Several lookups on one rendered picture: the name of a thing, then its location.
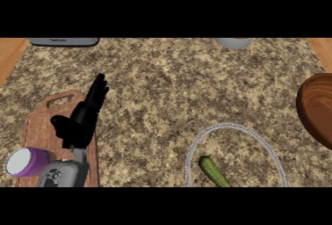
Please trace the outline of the pale grey container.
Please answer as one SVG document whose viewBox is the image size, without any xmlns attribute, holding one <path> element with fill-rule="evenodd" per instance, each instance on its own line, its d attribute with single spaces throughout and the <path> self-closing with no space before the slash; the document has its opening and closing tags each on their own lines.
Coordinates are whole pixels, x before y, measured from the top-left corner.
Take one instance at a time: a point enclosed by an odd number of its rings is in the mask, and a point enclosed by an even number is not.
<svg viewBox="0 0 332 225">
<path fill-rule="evenodd" d="M 229 49 L 243 49 L 251 42 L 251 38 L 218 38 L 216 41 L 219 44 Z"/>
</svg>

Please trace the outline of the green cucumber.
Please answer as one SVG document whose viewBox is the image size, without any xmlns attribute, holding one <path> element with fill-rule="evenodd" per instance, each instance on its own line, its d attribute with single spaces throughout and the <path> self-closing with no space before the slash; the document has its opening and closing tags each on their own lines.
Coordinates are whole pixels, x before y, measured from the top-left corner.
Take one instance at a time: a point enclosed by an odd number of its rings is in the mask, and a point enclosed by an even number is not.
<svg viewBox="0 0 332 225">
<path fill-rule="evenodd" d="M 231 187 L 231 183 L 223 177 L 220 169 L 209 156 L 200 158 L 198 166 L 218 187 Z"/>
</svg>

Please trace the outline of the brown wooden cutting board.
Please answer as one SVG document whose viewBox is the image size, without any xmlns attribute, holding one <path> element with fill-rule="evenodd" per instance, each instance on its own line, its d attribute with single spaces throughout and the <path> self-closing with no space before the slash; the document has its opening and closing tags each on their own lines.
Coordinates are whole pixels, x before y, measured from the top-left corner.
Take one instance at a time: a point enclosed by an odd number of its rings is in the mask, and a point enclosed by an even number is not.
<svg viewBox="0 0 332 225">
<path fill-rule="evenodd" d="M 63 98 L 71 98 L 69 103 L 49 106 L 49 104 Z M 54 152 L 52 159 L 74 159 L 74 155 L 63 148 L 63 140 L 57 136 L 55 127 L 51 124 L 54 115 L 70 117 L 77 104 L 86 99 L 80 91 L 66 91 L 45 98 L 38 104 L 35 110 L 27 115 L 24 124 L 23 147 L 35 147 Z M 85 187 L 99 187 L 99 163 L 97 150 L 97 135 L 94 134 L 92 143 L 88 148 L 88 161 L 91 164 Z M 15 187 L 38 186 L 38 176 L 17 178 Z"/>
</svg>

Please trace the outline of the purple can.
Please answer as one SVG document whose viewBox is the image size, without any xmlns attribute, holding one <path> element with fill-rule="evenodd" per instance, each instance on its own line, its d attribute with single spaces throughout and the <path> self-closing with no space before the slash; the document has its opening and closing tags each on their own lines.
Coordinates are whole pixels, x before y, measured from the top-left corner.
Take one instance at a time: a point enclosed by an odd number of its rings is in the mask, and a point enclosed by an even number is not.
<svg viewBox="0 0 332 225">
<path fill-rule="evenodd" d="M 45 149 L 21 148 L 7 159 L 7 173 L 15 178 L 35 177 L 51 161 L 52 157 Z"/>
</svg>

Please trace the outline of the dark grey appliance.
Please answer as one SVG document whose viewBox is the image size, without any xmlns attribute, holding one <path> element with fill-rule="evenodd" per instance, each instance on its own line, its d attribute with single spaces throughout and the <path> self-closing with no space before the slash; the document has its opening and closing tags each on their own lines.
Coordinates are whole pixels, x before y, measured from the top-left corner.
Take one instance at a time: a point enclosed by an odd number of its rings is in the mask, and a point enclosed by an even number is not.
<svg viewBox="0 0 332 225">
<path fill-rule="evenodd" d="M 40 47 L 94 47 L 99 38 L 30 38 L 29 41 Z"/>
</svg>

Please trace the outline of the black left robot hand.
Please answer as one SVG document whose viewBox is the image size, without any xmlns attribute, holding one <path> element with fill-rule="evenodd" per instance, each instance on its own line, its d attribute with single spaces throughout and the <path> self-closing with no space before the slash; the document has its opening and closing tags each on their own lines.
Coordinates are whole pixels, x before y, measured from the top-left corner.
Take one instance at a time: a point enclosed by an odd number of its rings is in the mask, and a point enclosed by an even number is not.
<svg viewBox="0 0 332 225">
<path fill-rule="evenodd" d="M 91 145 L 99 112 L 110 91 L 107 84 L 105 74 L 99 74 L 86 99 L 77 104 L 70 117 L 55 115 L 51 118 L 57 136 L 63 140 L 63 148 L 66 149 L 86 149 Z"/>
</svg>

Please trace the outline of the brown wooden bowl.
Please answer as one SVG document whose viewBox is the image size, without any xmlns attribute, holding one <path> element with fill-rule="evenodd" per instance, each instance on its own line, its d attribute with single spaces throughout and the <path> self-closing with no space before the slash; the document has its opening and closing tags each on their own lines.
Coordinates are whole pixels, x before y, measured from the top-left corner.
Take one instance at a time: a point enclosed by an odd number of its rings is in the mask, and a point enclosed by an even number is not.
<svg viewBox="0 0 332 225">
<path fill-rule="evenodd" d="M 297 92 L 296 108 L 308 132 L 332 150 L 332 73 L 306 79 Z"/>
</svg>

